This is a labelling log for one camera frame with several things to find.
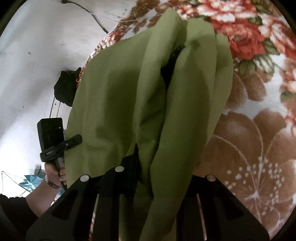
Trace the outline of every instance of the floral blanket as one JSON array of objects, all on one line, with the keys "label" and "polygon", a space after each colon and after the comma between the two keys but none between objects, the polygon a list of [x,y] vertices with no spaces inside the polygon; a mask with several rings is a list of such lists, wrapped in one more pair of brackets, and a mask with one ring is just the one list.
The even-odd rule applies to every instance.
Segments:
[{"label": "floral blanket", "polygon": [[296,205],[296,36],[269,0],[138,0],[87,62],[167,8],[211,22],[234,60],[230,97],[194,174],[217,176],[272,238]]}]

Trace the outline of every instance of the metal bolt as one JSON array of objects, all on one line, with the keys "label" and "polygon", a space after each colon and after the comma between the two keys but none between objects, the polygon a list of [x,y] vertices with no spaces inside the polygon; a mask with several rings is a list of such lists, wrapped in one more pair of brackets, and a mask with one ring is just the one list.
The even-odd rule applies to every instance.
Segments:
[{"label": "metal bolt", "polygon": [[216,181],[216,177],[214,175],[207,175],[207,180],[209,182],[214,182],[214,181]]},{"label": "metal bolt", "polygon": [[117,167],[115,167],[115,171],[116,172],[123,172],[123,170],[124,170],[124,167],[123,166],[117,166]]},{"label": "metal bolt", "polygon": [[82,182],[86,182],[88,180],[89,180],[89,176],[88,175],[83,175],[83,176],[80,177],[80,181],[82,181]]}]

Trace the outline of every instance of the watch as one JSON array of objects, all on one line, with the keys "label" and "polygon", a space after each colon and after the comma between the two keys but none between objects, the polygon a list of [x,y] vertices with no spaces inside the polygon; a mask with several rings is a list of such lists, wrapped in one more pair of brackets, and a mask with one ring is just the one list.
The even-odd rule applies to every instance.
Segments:
[{"label": "watch", "polygon": [[45,182],[49,185],[49,186],[51,186],[52,188],[54,188],[54,189],[59,189],[61,186],[58,186],[58,185],[55,185],[53,182],[51,182],[50,180],[48,180],[48,177],[47,177],[47,175],[45,176]]}]

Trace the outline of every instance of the green cloth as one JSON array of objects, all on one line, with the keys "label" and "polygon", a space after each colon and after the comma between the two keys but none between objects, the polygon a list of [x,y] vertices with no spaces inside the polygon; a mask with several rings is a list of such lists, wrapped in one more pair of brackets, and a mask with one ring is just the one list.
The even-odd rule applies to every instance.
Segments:
[{"label": "green cloth", "polygon": [[[181,44],[166,90],[160,70]],[[83,138],[65,152],[67,183],[103,175],[138,144],[142,172],[134,200],[121,199],[122,241],[161,240],[171,230],[232,74],[227,37],[201,19],[182,21],[173,9],[87,65],[66,131]]]}]

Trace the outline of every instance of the forearm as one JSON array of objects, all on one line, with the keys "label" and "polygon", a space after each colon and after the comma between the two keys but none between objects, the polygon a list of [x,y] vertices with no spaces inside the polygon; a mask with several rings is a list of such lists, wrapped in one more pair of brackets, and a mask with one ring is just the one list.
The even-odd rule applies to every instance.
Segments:
[{"label": "forearm", "polygon": [[50,207],[58,192],[59,189],[52,188],[43,179],[41,184],[26,197],[26,201],[33,213],[40,217]]}]

